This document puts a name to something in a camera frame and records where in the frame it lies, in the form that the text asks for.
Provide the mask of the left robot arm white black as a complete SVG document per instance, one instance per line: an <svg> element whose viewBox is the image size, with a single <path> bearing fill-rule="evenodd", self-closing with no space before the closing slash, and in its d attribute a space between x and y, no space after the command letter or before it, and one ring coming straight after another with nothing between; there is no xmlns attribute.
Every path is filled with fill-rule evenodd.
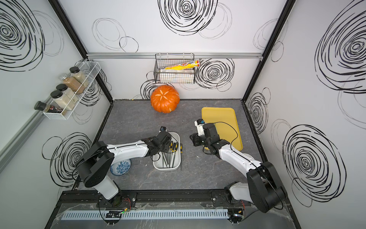
<svg viewBox="0 0 366 229"><path fill-rule="evenodd" d="M134 143L107 145L99 141L77 161L76 171L87 188L94 188L106 200L120 195L120 189L108 177L113 164L132 158L153 157L168 152L172 135L165 129L153 137L143 138Z"/></svg>

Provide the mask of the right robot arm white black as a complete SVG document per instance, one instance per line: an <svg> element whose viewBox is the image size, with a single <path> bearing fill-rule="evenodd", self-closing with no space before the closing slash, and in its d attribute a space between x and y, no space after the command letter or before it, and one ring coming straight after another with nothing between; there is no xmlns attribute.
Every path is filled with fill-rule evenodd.
<svg viewBox="0 0 366 229"><path fill-rule="evenodd" d="M229 186L229 194L234 200L248 201L263 213L278 205L285 206L288 194L272 163L260 162L237 150L231 142L220 137L215 123L198 119L194 124L197 133L190 135L193 145L207 148L209 154L228 162L246 177L246 183L237 182Z"/></svg>

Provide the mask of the file tool top black-yellow handle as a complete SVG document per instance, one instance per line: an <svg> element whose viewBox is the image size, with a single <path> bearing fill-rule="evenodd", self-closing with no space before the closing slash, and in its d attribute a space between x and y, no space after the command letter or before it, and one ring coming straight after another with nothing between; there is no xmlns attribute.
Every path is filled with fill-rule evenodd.
<svg viewBox="0 0 366 229"><path fill-rule="evenodd" d="M183 171L183 156L182 156L182 153L183 153L183 144L181 143L180 144L180 156L181 156L180 170L181 171Z"/></svg>

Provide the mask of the white plastic storage box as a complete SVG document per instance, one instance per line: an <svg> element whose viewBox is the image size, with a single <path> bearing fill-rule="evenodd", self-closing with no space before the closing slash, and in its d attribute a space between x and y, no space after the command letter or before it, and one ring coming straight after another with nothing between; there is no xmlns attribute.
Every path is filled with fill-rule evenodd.
<svg viewBox="0 0 366 229"><path fill-rule="evenodd" d="M170 154L170 150L168 151L168 153L164 153L164 152L160 152L159 154L153 156L152 158L152 162L153 162L153 166L156 170L159 171L173 171L176 170L180 167L180 162L181 162L181 156L180 156L180 136L175 133L175 132L170 132L171 136L172 136L172 140L174 142L174 144L177 142L179 144L178 146L178 150L176 152L176 158L175 158L175 164L173 167L173 158L172 158L172 166L171 168L169 168L169 154Z"/></svg>

